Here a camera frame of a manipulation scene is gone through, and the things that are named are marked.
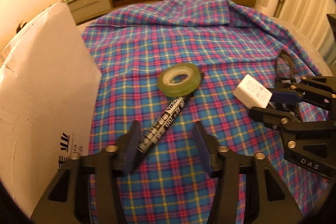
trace power adapter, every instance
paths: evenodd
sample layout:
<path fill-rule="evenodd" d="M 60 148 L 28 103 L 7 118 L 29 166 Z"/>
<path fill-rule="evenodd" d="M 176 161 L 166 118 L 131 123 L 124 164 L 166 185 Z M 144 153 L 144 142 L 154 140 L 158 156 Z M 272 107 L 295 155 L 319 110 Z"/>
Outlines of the power adapter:
<path fill-rule="evenodd" d="M 251 75 L 246 75 L 236 87 L 233 95 L 247 108 L 253 106 L 265 108 L 272 97 L 272 92 L 260 84 Z"/>

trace cardboard box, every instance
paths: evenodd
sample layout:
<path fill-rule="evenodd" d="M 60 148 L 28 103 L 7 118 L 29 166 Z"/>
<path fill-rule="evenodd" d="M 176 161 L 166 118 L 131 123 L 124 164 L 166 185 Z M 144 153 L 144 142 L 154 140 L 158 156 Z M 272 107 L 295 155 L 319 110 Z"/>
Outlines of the cardboard box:
<path fill-rule="evenodd" d="M 101 73 L 65 2 L 1 53 L 0 179 L 28 217 L 71 152 L 88 154 Z"/>

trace checkered fabric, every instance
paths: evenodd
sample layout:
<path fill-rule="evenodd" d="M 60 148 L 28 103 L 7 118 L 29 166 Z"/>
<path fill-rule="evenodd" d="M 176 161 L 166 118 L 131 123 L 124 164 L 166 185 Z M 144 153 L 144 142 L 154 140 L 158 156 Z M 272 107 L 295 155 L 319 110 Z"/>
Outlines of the checkered fabric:
<path fill-rule="evenodd" d="M 245 155 L 266 154 L 303 213 L 320 197 L 322 179 L 285 161 L 279 133 L 252 121 L 232 93 L 247 73 L 274 87 L 281 49 L 295 60 L 298 75 L 319 73 L 295 38 L 272 19 L 229 0 L 165 0 L 102 16 L 83 39 L 102 73 L 90 153 L 113 144 L 133 120 L 149 130 L 171 101 L 157 87 L 161 71 L 188 62 L 205 72 L 201 87 L 156 148 L 132 175 L 118 179 L 127 223 L 207 222 L 217 180 L 202 170 L 192 136 L 197 120 L 221 145 Z M 325 119 L 322 110 L 304 103 L 301 112 L 305 121 Z M 243 176 L 240 186 L 237 223 L 244 217 Z M 91 200 L 96 220 L 93 179 Z"/>

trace green object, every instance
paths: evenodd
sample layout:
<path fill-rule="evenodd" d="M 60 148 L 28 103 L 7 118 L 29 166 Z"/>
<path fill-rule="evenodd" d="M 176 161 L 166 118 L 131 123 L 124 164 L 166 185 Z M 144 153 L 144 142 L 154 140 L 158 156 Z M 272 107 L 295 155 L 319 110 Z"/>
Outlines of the green object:
<path fill-rule="evenodd" d="M 173 79 L 179 75 L 187 75 L 181 82 Z M 201 84 L 202 77 L 197 66 L 191 63 L 174 65 L 162 73 L 157 79 L 157 85 L 162 93 L 168 97 L 183 97 L 195 91 Z"/>

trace curtain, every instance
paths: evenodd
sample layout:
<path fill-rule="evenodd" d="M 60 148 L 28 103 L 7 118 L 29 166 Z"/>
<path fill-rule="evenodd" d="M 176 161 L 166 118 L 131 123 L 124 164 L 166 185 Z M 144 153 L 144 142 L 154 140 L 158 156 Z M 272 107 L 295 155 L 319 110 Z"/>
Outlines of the curtain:
<path fill-rule="evenodd" d="M 327 14 L 335 8 L 334 0 L 285 0 L 279 18 L 298 27 L 330 63 L 336 49 Z"/>

